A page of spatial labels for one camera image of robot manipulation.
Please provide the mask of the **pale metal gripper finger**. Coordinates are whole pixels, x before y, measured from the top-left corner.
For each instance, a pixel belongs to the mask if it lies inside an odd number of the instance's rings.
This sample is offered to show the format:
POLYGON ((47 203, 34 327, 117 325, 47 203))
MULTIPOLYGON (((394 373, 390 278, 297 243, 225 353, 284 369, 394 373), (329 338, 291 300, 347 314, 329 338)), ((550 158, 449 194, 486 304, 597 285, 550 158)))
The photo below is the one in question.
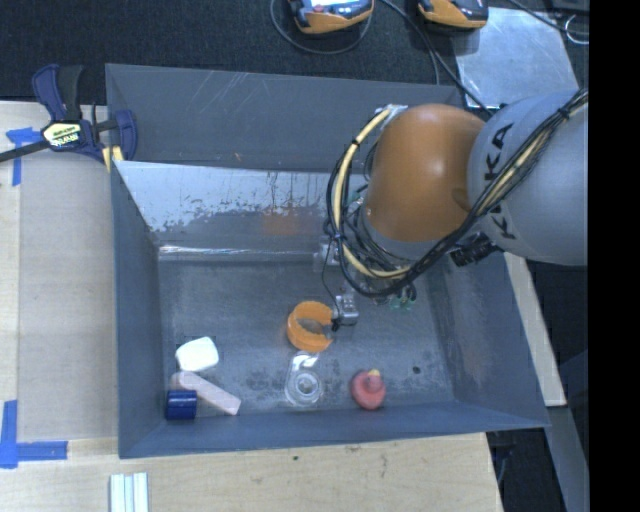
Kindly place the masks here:
POLYGON ((359 316, 360 312, 354 293, 343 293, 334 297, 331 317, 331 329, 333 332, 337 332, 342 328, 355 327, 359 316))
POLYGON ((341 246, 333 239, 321 238, 313 254, 313 271, 321 273, 323 270, 342 271, 345 264, 341 258, 341 246))

